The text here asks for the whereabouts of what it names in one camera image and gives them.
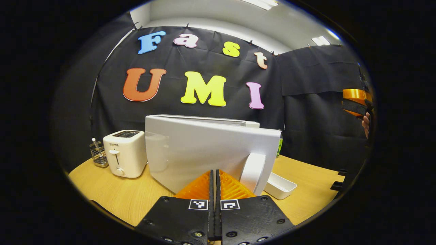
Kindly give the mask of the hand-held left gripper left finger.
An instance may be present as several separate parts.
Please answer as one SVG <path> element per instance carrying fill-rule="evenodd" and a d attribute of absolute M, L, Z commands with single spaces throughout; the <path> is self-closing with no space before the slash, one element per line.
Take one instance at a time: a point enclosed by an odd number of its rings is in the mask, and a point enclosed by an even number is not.
<path fill-rule="evenodd" d="M 214 171 L 203 174 L 200 184 L 191 184 L 205 197 L 188 199 L 160 197 L 135 227 L 139 233 L 173 245 L 209 245 L 216 242 Z"/>

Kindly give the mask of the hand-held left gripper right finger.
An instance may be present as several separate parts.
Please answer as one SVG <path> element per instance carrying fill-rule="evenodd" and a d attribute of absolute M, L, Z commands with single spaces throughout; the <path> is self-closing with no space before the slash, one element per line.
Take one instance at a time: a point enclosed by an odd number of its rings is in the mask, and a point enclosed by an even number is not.
<path fill-rule="evenodd" d="M 235 177 L 216 170 L 216 239 L 221 244 L 258 245 L 293 228 L 270 196 L 256 196 Z"/>

